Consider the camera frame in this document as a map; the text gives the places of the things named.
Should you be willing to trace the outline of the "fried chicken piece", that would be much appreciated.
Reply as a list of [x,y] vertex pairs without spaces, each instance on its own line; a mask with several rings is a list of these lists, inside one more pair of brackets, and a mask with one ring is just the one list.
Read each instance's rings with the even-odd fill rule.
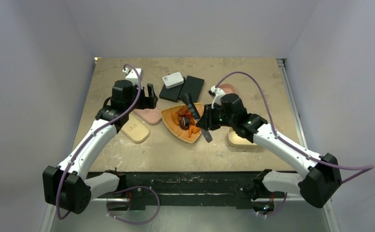
[[175,125],[180,125],[180,118],[177,113],[171,114],[171,119],[174,122]]

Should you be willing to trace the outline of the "black metal tongs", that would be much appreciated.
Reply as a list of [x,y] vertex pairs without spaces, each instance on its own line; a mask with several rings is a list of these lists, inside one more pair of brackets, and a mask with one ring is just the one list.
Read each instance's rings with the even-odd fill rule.
[[[200,119],[200,114],[199,111],[196,108],[196,105],[194,101],[192,100],[192,96],[189,93],[184,93],[181,97],[180,100],[187,106],[188,110],[192,113],[193,118],[196,120],[196,122],[199,122]],[[210,143],[213,138],[210,134],[209,131],[204,130],[200,128],[203,137],[205,138],[206,142]]]

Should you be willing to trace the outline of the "black rice roll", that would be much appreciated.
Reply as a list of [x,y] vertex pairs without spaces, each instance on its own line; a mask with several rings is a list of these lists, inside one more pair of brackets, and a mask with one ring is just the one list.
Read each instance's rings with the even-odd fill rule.
[[183,122],[182,125],[184,128],[189,128],[189,125],[190,125],[189,117],[183,117],[182,122]]

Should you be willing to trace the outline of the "woven bamboo basket tray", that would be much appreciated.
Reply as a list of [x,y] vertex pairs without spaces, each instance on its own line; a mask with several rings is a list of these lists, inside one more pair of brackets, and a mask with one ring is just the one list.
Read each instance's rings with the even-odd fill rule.
[[192,134],[191,138],[188,138],[188,130],[183,130],[179,125],[175,125],[171,119],[171,114],[176,113],[183,106],[185,105],[180,104],[165,110],[161,110],[161,117],[166,127],[174,136],[186,143],[194,143],[202,135],[202,132],[199,131],[196,134]]

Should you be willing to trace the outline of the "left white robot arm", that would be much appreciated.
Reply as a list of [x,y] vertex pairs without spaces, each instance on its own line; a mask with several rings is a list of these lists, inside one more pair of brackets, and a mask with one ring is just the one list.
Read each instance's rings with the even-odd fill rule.
[[151,83],[140,87],[129,80],[116,81],[112,95],[104,101],[78,146],[59,165],[47,166],[43,171],[45,202],[80,214],[90,200],[101,195],[124,196],[127,185],[120,180],[120,172],[106,171],[92,178],[87,178],[87,175],[105,146],[128,122],[130,112],[134,109],[154,109],[157,102]]

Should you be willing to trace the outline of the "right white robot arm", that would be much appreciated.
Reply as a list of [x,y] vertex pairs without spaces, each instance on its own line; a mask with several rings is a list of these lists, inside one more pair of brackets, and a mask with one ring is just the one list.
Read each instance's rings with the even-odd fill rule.
[[320,155],[288,141],[266,119],[249,113],[237,94],[227,94],[220,103],[205,105],[196,126],[205,131],[230,127],[239,137],[267,149],[295,170],[294,173],[263,170],[254,178],[254,200],[283,192],[299,195],[311,206],[322,208],[342,185],[335,156]]

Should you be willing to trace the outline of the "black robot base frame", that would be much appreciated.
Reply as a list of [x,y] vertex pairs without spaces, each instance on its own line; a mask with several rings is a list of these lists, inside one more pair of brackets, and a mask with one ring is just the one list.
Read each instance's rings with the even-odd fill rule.
[[106,193],[98,200],[130,203],[131,210],[146,206],[216,206],[262,208],[270,197],[278,202],[284,193],[256,188],[259,171],[227,172],[123,172],[119,189],[126,193]]

